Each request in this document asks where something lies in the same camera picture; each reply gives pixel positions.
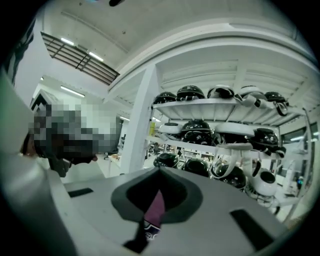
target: sticker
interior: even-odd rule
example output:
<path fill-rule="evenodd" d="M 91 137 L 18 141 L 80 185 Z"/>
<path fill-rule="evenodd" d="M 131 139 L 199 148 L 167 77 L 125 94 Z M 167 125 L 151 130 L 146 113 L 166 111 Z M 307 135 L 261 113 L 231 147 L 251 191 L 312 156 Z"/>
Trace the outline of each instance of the sticker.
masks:
<path fill-rule="evenodd" d="M 156 236 L 160 232 L 160 228 L 152 225 L 151 223 L 144 221 L 145 238 L 147 241 L 155 240 Z"/>

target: helmet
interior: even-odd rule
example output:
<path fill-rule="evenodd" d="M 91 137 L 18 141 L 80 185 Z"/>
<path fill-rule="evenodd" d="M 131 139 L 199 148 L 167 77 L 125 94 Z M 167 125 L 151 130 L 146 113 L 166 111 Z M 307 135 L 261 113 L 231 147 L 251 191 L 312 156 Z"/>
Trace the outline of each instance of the helmet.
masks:
<path fill-rule="evenodd" d="M 186 97 L 198 97 L 198 99 L 204 99 L 205 95 L 203 91 L 195 85 L 187 85 L 182 87 L 181 89 L 178 90 L 176 93 L 176 96 L 178 98 L 186 98 Z"/>
<path fill-rule="evenodd" d="M 265 97 L 268 102 L 273 102 L 278 114 L 282 117 L 285 117 L 288 114 L 289 105 L 286 99 L 276 91 L 268 91 L 265 93 Z"/>
<path fill-rule="evenodd" d="M 234 90 L 225 84 L 217 84 L 213 88 L 209 89 L 207 98 L 208 99 L 215 99 L 215 98 L 222 98 L 222 99 L 229 99 L 235 95 Z"/>
<path fill-rule="evenodd" d="M 260 90 L 258 87 L 255 85 L 247 85 L 243 86 L 239 93 L 238 93 L 242 98 L 245 98 L 248 95 L 254 96 L 256 99 L 263 99 L 267 100 L 266 96 L 264 95 L 263 91 Z"/>
<path fill-rule="evenodd" d="M 275 176 L 266 168 L 254 170 L 252 177 L 249 177 L 250 185 L 256 194 L 271 197 L 277 191 L 277 182 Z"/>
<path fill-rule="evenodd" d="M 249 139 L 255 150 L 271 156 L 272 152 L 278 148 L 279 140 L 275 132 L 271 129 L 258 128 L 254 130 L 254 137 Z"/>
<path fill-rule="evenodd" d="M 155 167 L 165 166 L 174 168 L 178 163 L 179 157 L 174 153 L 161 153 L 153 161 Z"/>
<path fill-rule="evenodd" d="M 181 124 L 177 124 L 175 122 L 166 122 L 165 124 L 160 126 L 159 132 L 165 134 L 180 134 L 181 129 Z"/>
<path fill-rule="evenodd" d="M 254 137 L 252 137 L 250 141 L 268 147 L 277 147 L 279 144 L 279 140 L 275 132 L 267 128 L 255 129 Z"/>
<path fill-rule="evenodd" d="M 189 131 L 198 131 L 203 133 L 211 133 L 210 125 L 202 120 L 193 120 L 185 123 L 182 126 L 183 133 L 187 133 Z"/>
<path fill-rule="evenodd" d="M 188 131 L 184 135 L 182 141 L 187 143 L 206 145 L 206 146 L 212 145 L 211 135 L 202 131 L 197 131 L 197 130 Z"/>
<path fill-rule="evenodd" d="M 255 136 L 254 130 L 247 124 L 225 122 L 218 124 L 214 129 L 213 143 L 233 144 L 247 143 L 248 138 Z"/>
<path fill-rule="evenodd" d="M 246 186 L 246 176 L 239 167 L 233 167 L 229 175 L 222 177 L 226 173 L 228 166 L 228 164 L 219 163 L 216 167 L 212 168 L 211 173 L 213 178 L 228 183 L 239 190 L 243 190 Z"/>
<path fill-rule="evenodd" d="M 155 97 L 153 104 L 160 104 L 160 103 L 166 103 L 166 102 L 175 102 L 176 101 L 176 95 L 174 95 L 172 92 L 161 92 L 157 97 Z"/>
<path fill-rule="evenodd" d="M 276 91 L 268 91 L 264 95 L 268 102 L 277 102 L 277 103 L 286 102 L 286 99 Z"/>
<path fill-rule="evenodd" d="M 209 177 L 207 162 L 202 159 L 189 158 L 185 162 L 183 170 L 204 177 Z"/>

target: metal railing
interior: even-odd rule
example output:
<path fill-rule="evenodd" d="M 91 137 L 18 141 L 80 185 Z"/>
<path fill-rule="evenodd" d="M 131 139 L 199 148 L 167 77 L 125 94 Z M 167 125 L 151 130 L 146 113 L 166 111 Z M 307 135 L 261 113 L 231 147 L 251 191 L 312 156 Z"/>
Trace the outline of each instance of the metal railing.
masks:
<path fill-rule="evenodd" d="M 88 52 L 76 46 L 66 44 L 52 35 L 43 32 L 41 35 L 51 58 L 69 64 L 108 86 L 119 76 L 117 71 L 94 57 L 91 57 Z"/>

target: fluorescent light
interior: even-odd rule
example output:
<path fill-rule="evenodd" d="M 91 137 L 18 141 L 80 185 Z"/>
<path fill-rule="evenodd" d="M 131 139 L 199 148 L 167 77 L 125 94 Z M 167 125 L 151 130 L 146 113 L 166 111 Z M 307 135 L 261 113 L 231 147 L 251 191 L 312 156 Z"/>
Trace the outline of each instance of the fluorescent light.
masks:
<path fill-rule="evenodd" d="M 64 87 L 64 86 L 62 86 L 62 85 L 60 86 L 60 88 L 63 89 L 63 90 L 66 90 L 66 91 L 68 91 L 68 92 L 70 92 L 70 93 L 76 94 L 76 95 L 78 95 L 78 96 L 80 96 L 80 97 L 82 97 L 82 98 L 85 97 L 84 94 L 79 93 L 79 92 L 76 92 L 76 91 L 74 91 L 74 90 L 71 90 L 71 89 L 69 89 L 69 88 L 67 88 L 67 87 Z"/>
<path fill-rule="evenodd" d="M 130 121 L 130 119 L 120 116 L 120 119 Z"/>
<path fill-rule="evenodd" d="M 291 138 L 290 141 L 294 142 L 294 141 L 300 141 L 301 139 L 303 139 L 305 136 L 299 136 L 299 137 L 294 137 Z"/>
<path fill-rule="evenodd" d="M 94 58 L 96 58 L 97 60 L 99 60 L 99 61 L 101 61 L 101 62 L 103 62 L 104 61 L 104 59 L 103 58 L 101 58 L 101 57 L 99 57 L 98 55 L 95 55 L 93 52 L 89 52 L 89 55 L 91 55 L 92 57 L 94 57 Z"/>
<path fill-rule="evenodd" d="M 71 46 L 74 46 L 74 45 L 75 45 L 74 42 L 71 42 L 71 41 L 69 41 L 68 39 L 65 39 L 65 38 L 63 38 L 63 37 L 61 37 L 61 41 L 62 41 L 62 42 L 65 42 L 65 43 L 67 43 L 67 44 L 69 44 L 69 45 L 71 45 Z"/>

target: window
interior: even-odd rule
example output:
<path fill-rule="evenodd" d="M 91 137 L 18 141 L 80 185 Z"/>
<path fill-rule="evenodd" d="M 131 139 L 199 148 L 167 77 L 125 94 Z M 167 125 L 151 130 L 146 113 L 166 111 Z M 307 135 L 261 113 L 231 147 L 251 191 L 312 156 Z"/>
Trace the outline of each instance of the window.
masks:
<path fill-rule="evenodd" d="M 312 173 L 313 173 L 313 166 L 314 166 L 314 159 L 315 159 L 315 142 L 318 141 L 319 139 L 319 132 L 318 132 L 318 125 L 317 123 L 313 123 L 310 126 L 311 129 L 311 169 L 310 169 L 310 174 L 307 179 L 306 186 L 309 186 L 312 181 Z M 308 149 L 308 136 L 306 134 L 307 128 L 303 127 L 301 129 L 292 131 L 287 134 L 281 135 L 281 141 L 282 145 L 287 148 L 301 148 L 301 149 Z M 307 168 L 307 160 L 303 160 L 301 163 L 296 161 L 295 163 L 295 174 L 294 174 L 294 180 L 297 180 L 300 176 L 305 175 L 305 171 Z M 286 168 L 280 168 L 278 171 L 278 175 L 285 177 L 287 173 Z"/>

